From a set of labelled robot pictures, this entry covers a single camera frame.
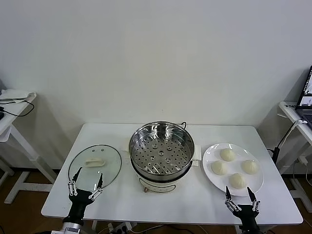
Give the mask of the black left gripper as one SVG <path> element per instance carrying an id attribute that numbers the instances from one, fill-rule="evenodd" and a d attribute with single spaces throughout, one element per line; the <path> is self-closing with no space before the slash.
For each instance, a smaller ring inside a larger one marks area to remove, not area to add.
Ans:
<path id="1" fill-rule="evenodd" d="M 69 199 L 72 205 L 67 216 L 67 221 L 83 221 L 86 207 L 93 203 L 92 199 L 96 199 L 103 192 L 103 173 L 100 174 L 96 189 L 93 192 L 76 188 L 76 181 L 81 169 L 82 167 L 78 169 L 68 182 Z"/>

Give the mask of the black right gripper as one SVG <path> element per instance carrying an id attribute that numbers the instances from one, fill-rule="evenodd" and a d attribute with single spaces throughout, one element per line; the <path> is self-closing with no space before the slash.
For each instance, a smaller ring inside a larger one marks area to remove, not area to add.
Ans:
<path id="1" fill-rule="evenodd" d="M 256 199 L 255 194 L 249 187 L 247 187 L 247 191 L 252 205 L 236 205 L 232 200 L 228 186 L 226 186 L 225 205 L 231 212 L 233 212 L 234 216 L 241 220 L 242 225 L 240 225 L 239 228 L 243 234 L 259 234 L 260 228 L 257 225 L 255 218 L 259 214 L 258 206 L 260 200 Z"/>

